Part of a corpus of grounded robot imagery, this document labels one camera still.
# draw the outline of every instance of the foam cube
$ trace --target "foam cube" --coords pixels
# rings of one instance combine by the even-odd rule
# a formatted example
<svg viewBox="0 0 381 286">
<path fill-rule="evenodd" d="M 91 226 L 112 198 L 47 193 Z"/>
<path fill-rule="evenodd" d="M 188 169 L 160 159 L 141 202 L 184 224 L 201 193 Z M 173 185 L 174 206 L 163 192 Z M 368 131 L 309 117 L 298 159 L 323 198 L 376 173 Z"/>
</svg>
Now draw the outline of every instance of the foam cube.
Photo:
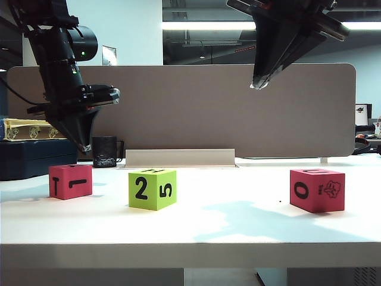
<svg viewBox="0 0 381 286">
<path fill-rule="evenodd" d="M 129 206 L 159 210 L 177 200 L 176 171 L 145 169 L 129 173 Z"/>
<path fill-rule="evenodd" d="M 344 210 L 345 174 L 322 170 L 290 171 L 290 203 L 311 213 Z"/>
<path fill-rule="evenodd" d="M 49 194 L 61 200 L 92 194 L 91 165 L 49 167 Z"/>
</svg>

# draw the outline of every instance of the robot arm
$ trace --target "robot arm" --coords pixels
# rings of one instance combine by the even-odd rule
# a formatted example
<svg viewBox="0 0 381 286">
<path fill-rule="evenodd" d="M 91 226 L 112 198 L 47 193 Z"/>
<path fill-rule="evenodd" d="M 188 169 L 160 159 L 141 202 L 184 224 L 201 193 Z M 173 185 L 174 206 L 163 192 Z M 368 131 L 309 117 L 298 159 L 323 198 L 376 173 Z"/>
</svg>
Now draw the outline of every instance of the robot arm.
<svg viewBox="0 0 381 286">
<path fill-rule="evenodd" d="M 228 0 L 227 5 L 252 16 L 257 27 L 257 54 L 252 88 L 271 78 L 321 44 L 327 35 L 344 41 L 349 30 L 324 12 L 335 0 Z"/>
<path fill-rule="evenodd" d="M 96 36 L 79 26 L 77 17 L 69 16 L 66 0 L 8 0 L 8 4 L 17 26 L 29 39 L 49 101 L 29 108 L 28 113 L 45 114 L 81 152 L 90 151 L 92 123 L 99 106 L 116 104 L 120 96 L 112 86 L 85 85 L 82 81 L 76 62 L 95 56 Z"/>
</svg>

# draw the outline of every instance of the black mug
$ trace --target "black mug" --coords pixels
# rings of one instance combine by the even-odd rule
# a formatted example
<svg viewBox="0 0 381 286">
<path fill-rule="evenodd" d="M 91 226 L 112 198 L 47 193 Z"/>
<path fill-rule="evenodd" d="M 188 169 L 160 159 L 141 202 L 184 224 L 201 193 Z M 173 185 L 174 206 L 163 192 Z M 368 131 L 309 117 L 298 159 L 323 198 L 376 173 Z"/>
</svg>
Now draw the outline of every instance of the black mug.
<svg viewBox="0 0 381 286">
<path fill-rule="evenodd" d="M 117 160 L 117 143 L 120 142 L 120 153 Z M 116 167 L 123 159 L 124 141 L 115 136 L 95 136 L 92 138 L 93 167 Z"/>
</svg>

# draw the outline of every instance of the mug handle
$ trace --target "mug handle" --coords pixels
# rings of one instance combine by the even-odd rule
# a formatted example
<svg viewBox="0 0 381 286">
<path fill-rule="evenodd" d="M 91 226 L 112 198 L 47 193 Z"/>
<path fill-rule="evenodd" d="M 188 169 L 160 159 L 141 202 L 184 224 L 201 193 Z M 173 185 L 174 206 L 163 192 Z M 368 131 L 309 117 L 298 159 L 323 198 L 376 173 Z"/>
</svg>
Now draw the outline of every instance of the mug handle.
<svg viewBox="0 0 381 286">
<path fill-rule="evenodd" d="M 117 159 L 117 163 L 120 163 L 123 160 L 124 141 L 123 140 L 117 140 L 117 144 L 118 144 L 118 142 L 120 143 L 120 153 L 119 153 L 119 156 Z"/>
</svg>

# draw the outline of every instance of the cable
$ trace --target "cable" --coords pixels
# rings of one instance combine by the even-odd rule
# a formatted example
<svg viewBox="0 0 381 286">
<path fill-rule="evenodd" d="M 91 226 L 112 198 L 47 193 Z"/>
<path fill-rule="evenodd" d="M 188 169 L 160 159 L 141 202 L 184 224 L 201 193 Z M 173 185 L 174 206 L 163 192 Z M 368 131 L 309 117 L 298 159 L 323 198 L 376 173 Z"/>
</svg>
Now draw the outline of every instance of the cable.
<svg viewBox="0 0 381 286">
<path fill-rule="evenodd" d="M 7 82 L 5 80 L 3 80 L 3 78 L 0 77 L 0 82 L 6 87 L 8 88 L 12 93 L 14 93 L 15 96 L 19 97 L 20 99 L 22 99 L 23 101 L 31 104 L 31 105 L 40 105 L 40 104 L 43 104 L 43 103 L 36 103 L 36 102 L 33 102 L 33 101 L 29 101 L 27 100 L 25 97 L 23 97 L 22 95 L 20 95 L 18 92 L 16 92 L 12 87 L 10 87 Z"/>
</svg>

